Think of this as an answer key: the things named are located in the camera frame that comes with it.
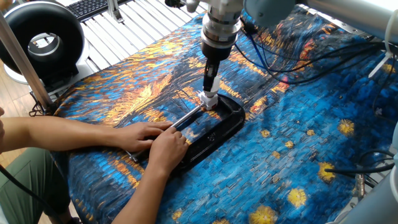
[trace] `finger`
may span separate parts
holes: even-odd
[[[139,148],[140,151],[145,149],[150,149],[153,142],[154,142],[153,140],[139,141],[137,148]]]
[[[177,128],[175,128],[175,127],[169,127],[169,128],[167,128],[167,130],[166,130],[165,132],[174,134],[176,131],[177,131]]]
[[[175,132],[174,135],[175,135],[176,137],[178,137],[178,138],[181,138],[181,137],[182,137],[182,133],[179,132],[179,131]]]
[[[159,128],[159,129],[162,129],[162,130],[166,130],[171,125],[173,125],[173,122],[171,122],[171,121],[150,122],[150,123],[148,123],[148,127]]]
[[[163,130],[159,128],[146,128],[142,132],[145,137],[147,136],[158,136],[163,133]]]

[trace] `blue tablecloth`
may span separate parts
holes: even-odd
[[[55,116],[117,128],[138,121],[176,121],[198,104],[195,95],[203,84],[202,16],[72,86],[57,101]],[[365,42],[302,9],[277,27],[263,29],[261,38],[267,49],[302,59]],[[259,62],[244,35],[237,45]],[[352,67],[288,86],[234,48],[220,65],[220,92],[243,106],[246,123],[199,165],[169,182],[157,221],[324,224],[334,219],[350,200],[354,182],[324,168],[354,168],[361,152],[387,150],[391,143],[395,124],[372,110],[391,61],[375,79],[367,78],[382,57],[381,52],[362,55],[344,65],[357,63]],[[321,60],[289,76],[311,77],[341,60]],[[269,53],[267,61],[274,68],[305,63]],[[396,80],[394,72],[376,102],[377,112],[389,119],[397,118]],[[205,113],[183,133],[193,142],[219,120],[219,114]],[[144,166],[117,149],[94,147],[54,154],[54,159],[85,223],[110,223],[144,172]]]

